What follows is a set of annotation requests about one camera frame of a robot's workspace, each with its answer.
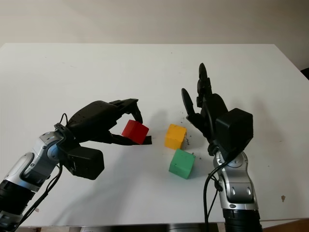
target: robotic hand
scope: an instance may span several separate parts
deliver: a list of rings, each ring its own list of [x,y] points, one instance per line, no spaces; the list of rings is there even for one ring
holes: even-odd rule
[[[104,170],[102,152],[82,147],[79,143],[96,141],[137,145],[128,138],[109,132],[124,113],[132,114],[136,121],[142,123],[137,101],[95,101],[74,114],[69,121],[67,119],[66,126],[57,123],[55,131],[41,135],[33,149],[19,159],[0,184],[0,231],[15,231],[30,216],[60,178],[62,166],[75,176],[91,180],[100,175]],[[143,144],[151,144],[151,136],[147,136]],[[28,202],[58,164],[59,174],[22,216]]]
[[[248,176],[248,158],[243,152],[253,138],[253,116],[240,109],[228,111],[223,99],[212,93],[211,82],[204,64],[199,66],[197,83],[197,106],[195,113],[188,92],[182,96],[188,116],[209,142],[208,153],[214,156],[215,169],[209,174],[204,186],[204,213],[208,230],[207,186],[211,179],[220,193],[220,202],[225,218],[226,231],[261,232],[258,205],[253,183]]]

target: wire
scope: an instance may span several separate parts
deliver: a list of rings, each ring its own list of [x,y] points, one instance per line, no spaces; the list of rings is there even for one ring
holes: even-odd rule
[[[62,116],[61,116],[61,119],[60,119],[60,122],[59,122],[59,123],[61,123],[61,122],[62,122],[63,116],[65,116],[65,117],[66,117],[66,122],[68,123],[68,116],[67,116],[67,114],[66,114],[66,113],[63,113],[63,114],[62,114]]]
[[[218,195],[218,190],[216,190],[216,194],[214,195],[214,197],[213,197],[213,200],[212,200],[212,203],[211,203],[211,207],[209,208],[209,211],[208,211],[208,217],[209,217],[209,215],[211,214],[211,210],[212,210],[212,207],[213,207],[213,204],[214,204],[214,201],[216,200],[216,198],[217,198],[217,195]]]
[[[46,187],[46,191],[42,194],[42,196],[25,213],[25,215],[21,219],[19,225],[22,224],[25,220],[27,220],[27,218],[33,213],[33,211],[39,206],[39,204],[45,199],[45,197],[47,197],[47,195],[50,192],[50,190],[52,190],[52,188],[58,182],[58,180],[59,180],[59,178],[60,178],[60,176],[62,174],[62,164],[60,166],[57,165],[57,167],[59,168],[58,174],[48,183],[48,185]]]
[[[205,185],[204,185],[204,193],[203,193],[203,201],[204,201],[204,217],[205,217],[205,225],[206,225],[206,231],[209,231],[209,223],[208,223],[208,212],[207,212],[207,186],[209,181],[212,179],[216,179],[215,178],[215,174],[217,171],[219,171],[220,169],[224,168],[230,161],[226,161],[223,164],[221,164],[220,166],[216,167],[214,170],[212,170],[211,173],[208,174],[206,181],[205,181]]]

